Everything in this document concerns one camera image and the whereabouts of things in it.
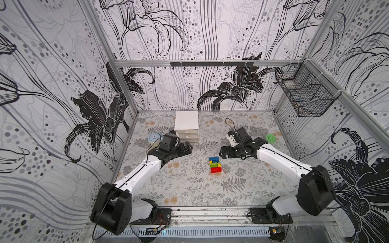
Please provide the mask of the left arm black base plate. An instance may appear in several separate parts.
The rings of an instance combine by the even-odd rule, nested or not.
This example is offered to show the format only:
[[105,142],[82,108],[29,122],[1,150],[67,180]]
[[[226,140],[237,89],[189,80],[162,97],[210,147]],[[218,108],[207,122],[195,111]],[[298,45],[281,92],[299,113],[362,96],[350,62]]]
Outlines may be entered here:
[[166,225],[170,224],[172,216],[171,208],[157,208],[146,219],[131,222],[131,225]]

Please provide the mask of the red lego brick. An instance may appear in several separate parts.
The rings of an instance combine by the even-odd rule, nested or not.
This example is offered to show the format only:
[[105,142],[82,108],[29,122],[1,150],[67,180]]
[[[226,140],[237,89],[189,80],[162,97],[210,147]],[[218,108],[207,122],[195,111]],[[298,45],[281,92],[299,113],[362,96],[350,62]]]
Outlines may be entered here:
[[211,168],[211,173],[220,173],[222,172],[222,168],[221,167],[213,167]]

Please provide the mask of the blue lego brick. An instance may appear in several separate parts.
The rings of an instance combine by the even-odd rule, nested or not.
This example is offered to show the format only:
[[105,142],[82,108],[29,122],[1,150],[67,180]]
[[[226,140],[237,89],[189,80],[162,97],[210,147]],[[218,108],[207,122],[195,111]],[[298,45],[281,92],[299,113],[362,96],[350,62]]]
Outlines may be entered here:
[[210,157],[209,161],[212,161],[212,163],[218,163],[220,161],[219,157]]

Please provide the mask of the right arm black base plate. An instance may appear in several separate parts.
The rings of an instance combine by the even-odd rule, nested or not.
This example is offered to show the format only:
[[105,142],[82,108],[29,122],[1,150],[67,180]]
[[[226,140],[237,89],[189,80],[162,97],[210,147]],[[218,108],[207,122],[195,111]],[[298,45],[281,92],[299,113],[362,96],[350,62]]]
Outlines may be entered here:
[[250,208],[247,217],[249,217],[254,224],[283,225],[293,223],[292,217],[289,214],[280,216],[268,208]]

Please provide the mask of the green lego brick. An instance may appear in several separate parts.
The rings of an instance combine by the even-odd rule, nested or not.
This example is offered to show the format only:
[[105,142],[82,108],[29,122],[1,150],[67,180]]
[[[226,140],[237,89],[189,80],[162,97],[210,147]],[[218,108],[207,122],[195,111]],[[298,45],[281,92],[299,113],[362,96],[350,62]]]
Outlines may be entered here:
[[218,167],[221,167],[220,163],[212,163],[212,164],[210,164],[210,168],[218,168]]

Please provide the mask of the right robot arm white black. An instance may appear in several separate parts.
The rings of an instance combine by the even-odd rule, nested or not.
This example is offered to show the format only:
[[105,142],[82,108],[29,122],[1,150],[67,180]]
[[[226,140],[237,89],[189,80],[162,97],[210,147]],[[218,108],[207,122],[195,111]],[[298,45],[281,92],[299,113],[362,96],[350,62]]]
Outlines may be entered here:
[[297,193],[277,197],[267,204],[266,210],[270,218],[302,211],[317,216],[336,198],[334,185],[326,168],[302,163],[263,139],[223,146],[219,156],[224,160],[254,158],[266,162],[298,184]]

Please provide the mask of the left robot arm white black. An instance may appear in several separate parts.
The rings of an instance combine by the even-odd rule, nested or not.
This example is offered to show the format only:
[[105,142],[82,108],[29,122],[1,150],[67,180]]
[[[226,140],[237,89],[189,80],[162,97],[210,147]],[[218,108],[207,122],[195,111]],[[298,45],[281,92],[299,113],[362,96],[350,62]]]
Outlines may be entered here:
[[105,230],[120,235],[130,223],[153,223],[157,218],[158,204],[152,199],[133,199],[133,195],[173,159],[192,153],[189,142],[177,146],[160,144],[148,151],[145,159],[121,180],[104,183],[98,192],[90,220]]

